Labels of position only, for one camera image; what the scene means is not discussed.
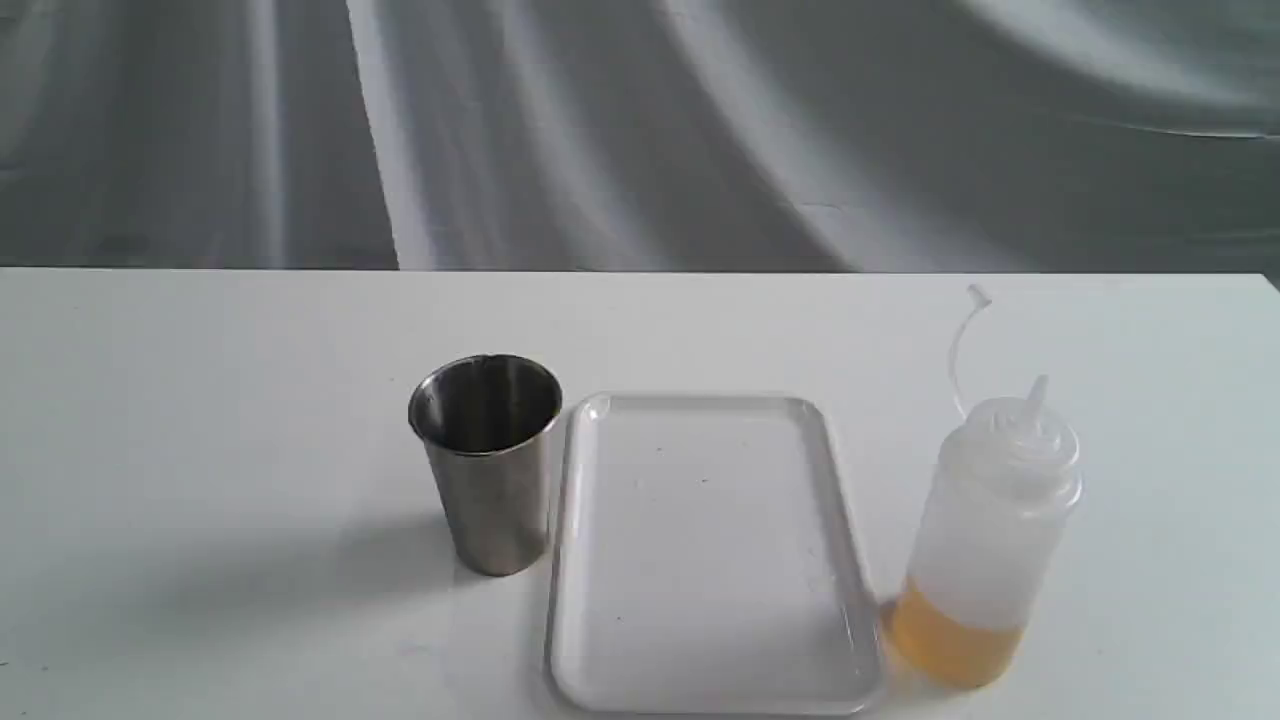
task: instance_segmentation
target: white plastic tray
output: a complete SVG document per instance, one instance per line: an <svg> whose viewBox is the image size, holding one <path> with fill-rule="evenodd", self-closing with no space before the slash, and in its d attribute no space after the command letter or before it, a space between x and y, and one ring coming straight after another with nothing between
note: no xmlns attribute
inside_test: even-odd
<svg viewBox="0 0 1280 720"><path fill-rule="evenodd" d="M549 659L593 711L847 715L883 682L822 415L598 395L571 420Z"/></svg>

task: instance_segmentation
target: stainless steel cup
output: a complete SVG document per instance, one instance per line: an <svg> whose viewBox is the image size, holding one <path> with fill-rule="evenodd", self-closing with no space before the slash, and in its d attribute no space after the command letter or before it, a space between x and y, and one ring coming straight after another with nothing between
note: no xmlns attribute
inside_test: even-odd
<svg viewBox="0 0 1280 720"><path fill-rule="evenodd" d="M435 370L408 401L458 557L511 575L547 548L548 436L561 411L556 375L515 355L476 355Z"/></svg>

